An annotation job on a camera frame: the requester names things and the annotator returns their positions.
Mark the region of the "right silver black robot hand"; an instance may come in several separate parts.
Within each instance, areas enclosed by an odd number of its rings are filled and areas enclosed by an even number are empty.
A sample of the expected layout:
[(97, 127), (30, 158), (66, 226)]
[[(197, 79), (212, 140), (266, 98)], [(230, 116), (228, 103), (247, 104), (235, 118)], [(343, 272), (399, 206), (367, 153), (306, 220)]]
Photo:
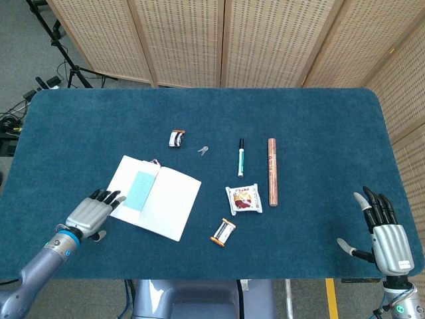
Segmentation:
[(392, 203), (367, 186), (363, 187), (363, 192), (364, 195), (354, 192), (353, 196), (363, 212), (372, 251), (352, 247), (342, 238), (337, 239), (337, 244), (348, 255), (373, 263), (385, 276), (408, 275), (414, 269), (414, 259), (406, 231), (398, 222)]

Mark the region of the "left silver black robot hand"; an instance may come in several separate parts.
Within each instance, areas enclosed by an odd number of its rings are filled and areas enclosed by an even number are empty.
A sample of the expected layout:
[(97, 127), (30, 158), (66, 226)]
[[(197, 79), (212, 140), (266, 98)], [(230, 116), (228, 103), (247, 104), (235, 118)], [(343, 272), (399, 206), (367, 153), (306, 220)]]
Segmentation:
[(80, 239), (101, 241), (106, 231), (100, 229), (110, 214), (126, 200), (121, 191), (95, 190), (82, 200), (65, 221), (66, 228)]

